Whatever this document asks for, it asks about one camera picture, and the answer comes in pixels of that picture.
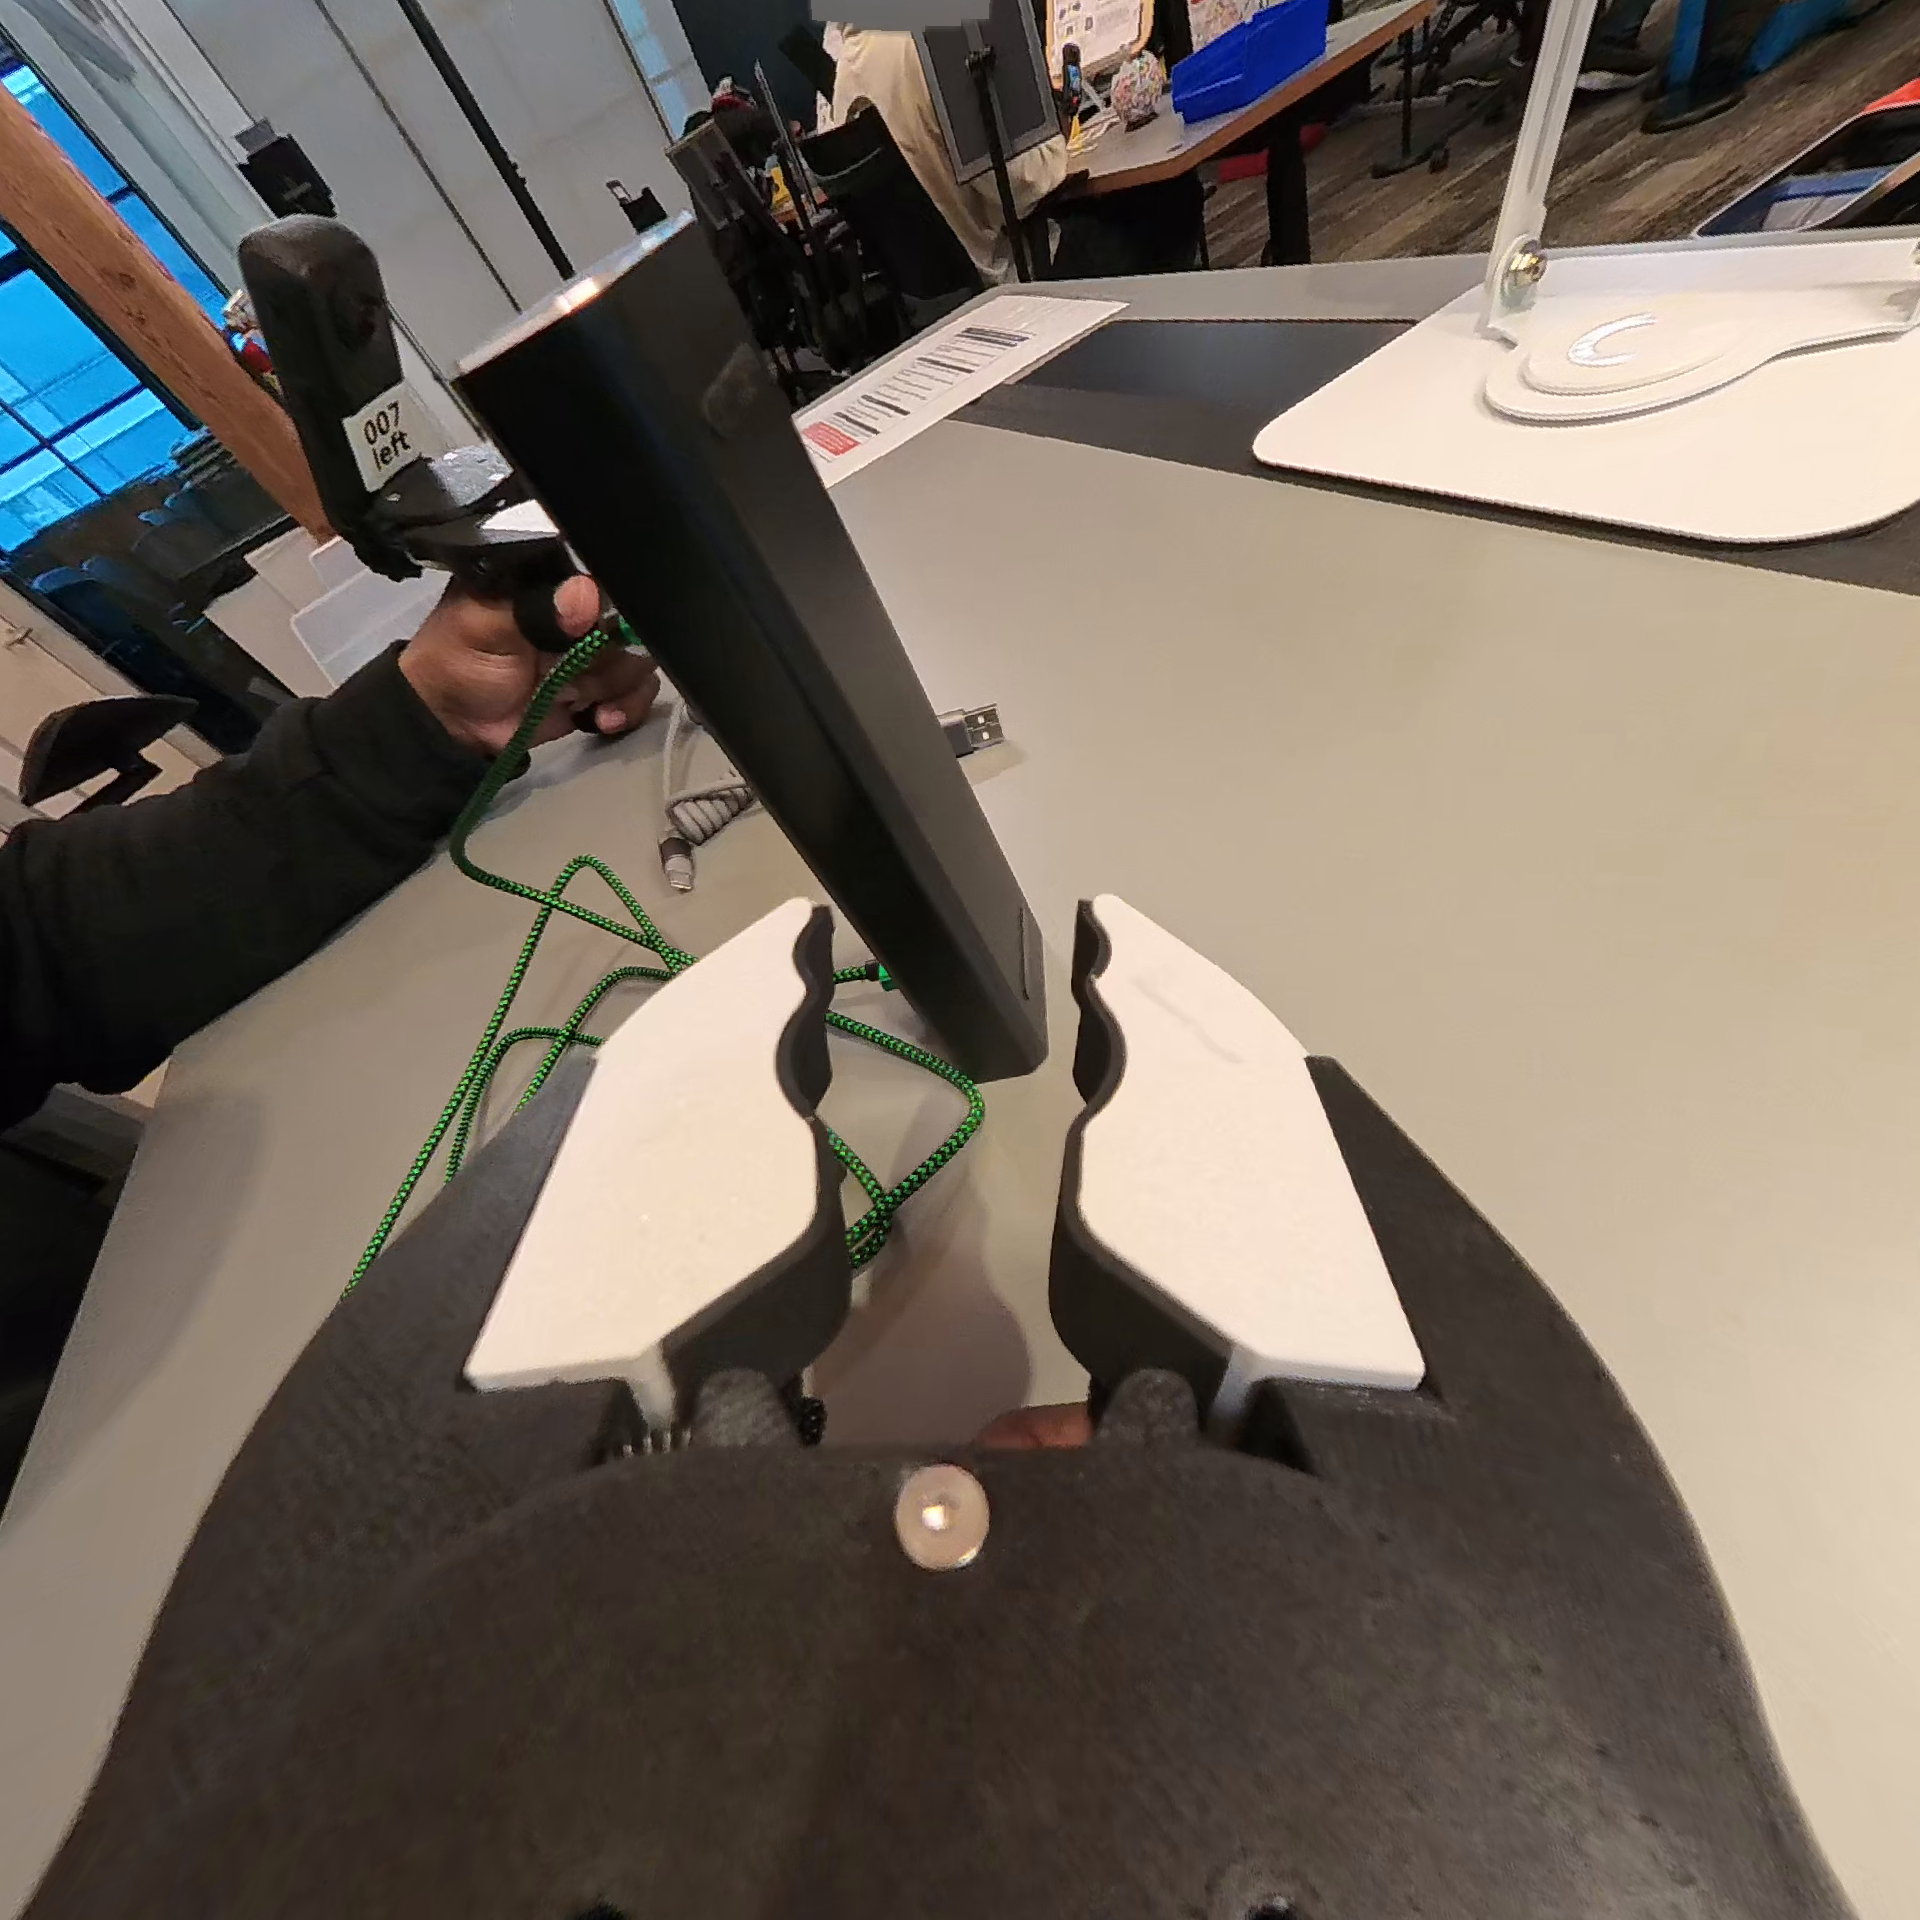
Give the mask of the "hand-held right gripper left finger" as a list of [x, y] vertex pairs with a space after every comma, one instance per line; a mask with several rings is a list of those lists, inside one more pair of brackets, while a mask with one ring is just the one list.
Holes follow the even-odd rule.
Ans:
[[782, 1388], [829, 1351], [851, 1308], [818, 1117], [830, 960], [829, 909], [786, 899], [593, 1051], [469, 1347], [472, 1389], [695, 1397], [728, 1372]]

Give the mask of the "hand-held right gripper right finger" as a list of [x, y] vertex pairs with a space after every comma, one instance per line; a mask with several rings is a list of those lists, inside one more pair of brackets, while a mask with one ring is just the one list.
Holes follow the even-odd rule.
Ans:
[[1050, 1319], [1099, 1397], [1160, 1372], [1200, 1412], [1268, 1381], [1408, 1395], [1427, 1363], [1308, 1051], [1119, 895], [1076, 907], [1078, 1011]]

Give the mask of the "black box-shaped USB hub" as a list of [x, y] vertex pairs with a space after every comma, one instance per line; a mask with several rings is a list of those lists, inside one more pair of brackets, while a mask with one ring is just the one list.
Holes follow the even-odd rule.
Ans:
[[970, 1077], [1043, 1066], [1043, 943], [701, 228], [454, 374], [667, 679]]

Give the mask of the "person's left forearm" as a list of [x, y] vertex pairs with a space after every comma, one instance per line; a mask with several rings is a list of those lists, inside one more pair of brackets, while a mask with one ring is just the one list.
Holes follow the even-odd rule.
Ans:
[[411, 877], [477, 790], [393, 645], [186, 785], [2, 848], [2, 1128], [130, 1091]]

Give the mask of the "grey desk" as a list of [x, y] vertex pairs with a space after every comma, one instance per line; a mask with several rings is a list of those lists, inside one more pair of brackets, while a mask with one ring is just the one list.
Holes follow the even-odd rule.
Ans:
[[[998, 388], [833, 489], [1043, 923], [1053, 1053], [906, 1212], [830, 1443], [1068, 1399], [1075, 904], [1373, 1094], [1619, 1380], [1858, 1915], [1915, 1915], [1915, 598], [1169, 463]], [[442, 855], [178, 1053], [3, 1515], [3, 1915], [530, 913]]]

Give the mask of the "person's left hand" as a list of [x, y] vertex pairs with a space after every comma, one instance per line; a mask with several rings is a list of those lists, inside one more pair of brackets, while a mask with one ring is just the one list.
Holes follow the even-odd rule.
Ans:
[[[500, 755], [557, 658], [541, 654], [516, 623], [508, 602], [447, 585], [398, 667], [422, 707], [454, 743]], [[661, 691], [653, 661], [629, 647], [597, 654], [570, 679], [530, 735], [541, 746], [570, 733], [618, 738], [634, 731]]]

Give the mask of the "wooden beam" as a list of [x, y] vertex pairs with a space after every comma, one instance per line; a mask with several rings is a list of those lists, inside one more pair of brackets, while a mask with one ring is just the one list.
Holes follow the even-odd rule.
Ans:
[[180, 401], [313, 540], [332, 523], [300, 440], [215, 322], [10, 94], [2, 94], [2, 215], [89, 314]]

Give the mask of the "printed paper sheet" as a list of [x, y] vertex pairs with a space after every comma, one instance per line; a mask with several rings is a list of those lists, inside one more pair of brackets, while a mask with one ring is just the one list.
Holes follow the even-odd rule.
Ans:
[[801, 408], [795, 430], [822, 484], [877, 465], [931, 424], [1041, 367], [1125, 314], [1128, 301], [998, 291]]

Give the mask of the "black office chair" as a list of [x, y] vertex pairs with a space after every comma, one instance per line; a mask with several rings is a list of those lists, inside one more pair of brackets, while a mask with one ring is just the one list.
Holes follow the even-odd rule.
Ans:
[[799, 153], [884, 275], [909, 332], [983, 293], [971, 254], [871, 102], [859, 102], [845, 121], [804, 136]]

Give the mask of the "grey monitor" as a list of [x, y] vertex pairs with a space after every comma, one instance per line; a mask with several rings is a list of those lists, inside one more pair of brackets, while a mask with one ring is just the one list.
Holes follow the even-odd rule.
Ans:
[[939, 136], [958, 182], [1005, 170], [1062, 136], [1043, 36], [1028, 3], [973, 4], [966, 19], [913, 32]]

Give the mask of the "wooden edged table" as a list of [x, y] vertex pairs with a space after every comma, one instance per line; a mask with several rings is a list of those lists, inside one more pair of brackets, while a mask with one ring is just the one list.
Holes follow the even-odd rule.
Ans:
[[1056, 204], [1091, 201], [1119, 192], [1167, 182], [1199, 173], [1238, 143], [1258, 143], [1265, 160], [1268, 263], [1309, 263], [1306, 162], [1299, 128], [1306, 102], [1370, 61], [1388, 46], [1404, 67], [1403, 157], [1411, 160], [1416, 43], [1439, 11], [1435, 3], [1381, 4], [1326, 27], [1324, 48], [1282, 81], [1231, 113], [1189, 121], [1173, 108], [1135, 130], [1106, 130], [1075, 157]]

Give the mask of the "small blue bins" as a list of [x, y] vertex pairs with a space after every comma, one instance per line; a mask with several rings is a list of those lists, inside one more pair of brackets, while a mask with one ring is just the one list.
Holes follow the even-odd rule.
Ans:
[[1185, 121], [1238, 113], [1293, 79], [1326, 50], [1326, 3], [1191, 4], [1192, 53], [1169, 93]]

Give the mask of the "grey storage bin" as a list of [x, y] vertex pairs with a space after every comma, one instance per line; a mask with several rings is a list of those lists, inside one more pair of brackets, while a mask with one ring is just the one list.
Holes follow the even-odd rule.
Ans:
[[1897, 167], [1829, 173], [1796, 169], [1798, 155], [1718, 208], [1695, 235], [1915, 228], [1917, 153]]

